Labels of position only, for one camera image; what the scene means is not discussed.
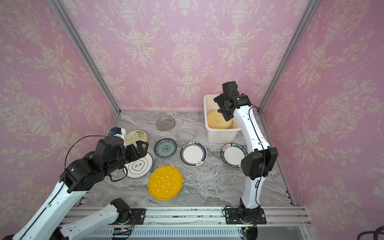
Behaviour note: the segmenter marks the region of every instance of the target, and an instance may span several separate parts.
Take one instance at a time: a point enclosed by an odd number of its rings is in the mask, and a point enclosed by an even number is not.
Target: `white trash bin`
[[[207,115],[214,111],[218,110],[219,107],[215,103],[214,98],[219,94],[209,94],[204,96],[204,119],[205,119],[205,128],[207,129],[207,139],[208,142],[212,143],[229,143],[233,142],[237,132],[241,130],[238,122],[233,118],[231,126],[227,129],[214,129],[210,128],[207,123]]]

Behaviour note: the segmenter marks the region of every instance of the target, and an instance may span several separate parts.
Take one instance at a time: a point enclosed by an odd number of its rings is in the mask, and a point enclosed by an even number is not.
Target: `marble tabletop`
[[[127,132],[140,129],[149,135],[148,153],[153,158],[150,172],[138,179],[124,178],[119,182],[104,181],[94,185],[91,189],[85,206],[101,207],[116,198],[124,199],[130,206],[220,206],[239,204],[244,191],[245,175],[241,169],[226,166],[220,159],[220,150],[224,143],[209,143],[204,123],[203,112],[167,112],[176,120],[176,126],[167,131],[160,131],[156,127],[156,120],[164,113],[158,112],[124,112],[118,127],[125,128]],[[257,118],[260,129],[266,139],[267,135]],[[189,167],[179,158],[180,147],[184,144],[176,138],[177,129],[183,124],[194,125],[198,133],[194,141],[202,143],[208,152],[207,160],[198,167]],[[162,138],[174,139],[177,151],[169,158],[160,158],[154,153],[155,143]],[[245,139],[240,131],[233,141],[246,147]],[[149,176],[156,168],[163,165],[178,168],[183,176],[183,187],[179,194],[168,201],[156,200],[148,191]],[[122,170],[112,174],[114,179],[124,176]],[[290,205],[279,171],[274,167],[269,172],[263,184],[260,204],[263,205]]]

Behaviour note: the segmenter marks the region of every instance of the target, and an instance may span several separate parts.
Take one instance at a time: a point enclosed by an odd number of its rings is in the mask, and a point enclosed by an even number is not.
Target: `robotic arm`
[[[137,141],[125,146],[125,130],[112,128],[111,136],[99,140],[95,151],[72,162],[61,174],[51,195],[33,218],[13,236],[13,240],[77,240],[99,227],[114,222],[126,223],[131,217],[129,206],[115,199],[99,212],[82,220],[57,228],[71,207],[90,190],[125,164],[145,157],[148,143]]]
[[[243,222],[251,222],[260,214],[260,193],[263,182],[272,170],[277,158],[277,150],[270,147],[258,127],[251,102],[247,95],[239,94],[236,82],[223,85],[223,93],[215,97],[218,112],[226,121],[235,118],[240,124],[247,143],[248,155],[241,161],[245,174],[244,194],[238,207]]]

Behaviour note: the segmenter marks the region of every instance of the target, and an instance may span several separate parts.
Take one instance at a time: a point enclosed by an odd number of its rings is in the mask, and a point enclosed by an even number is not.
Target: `pink wallpaper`
[[[61,0],[121,109],[260,104],[307,0]]]
[[[0,238],[40,208],[80,137],[115,119],[46,0],[0,1]],[[95,147],[84,139],[69,161]]]
[[[384,225],[383,8],[321,1],[264,114],[320,240]]]

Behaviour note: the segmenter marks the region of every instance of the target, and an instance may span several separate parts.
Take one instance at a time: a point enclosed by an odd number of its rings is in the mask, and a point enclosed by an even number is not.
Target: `pink wall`
[[[62,0],[122,109],[203,109],[235,80],[260,104],[307,0]]]
[[[321,1],[264,114],[320,240],[384,225],[383,8]]]
[[[46,0],[0,2],[0,238],[40,208],[69,147],[115,119]],[[69,162],[95,147],[84,139]]]

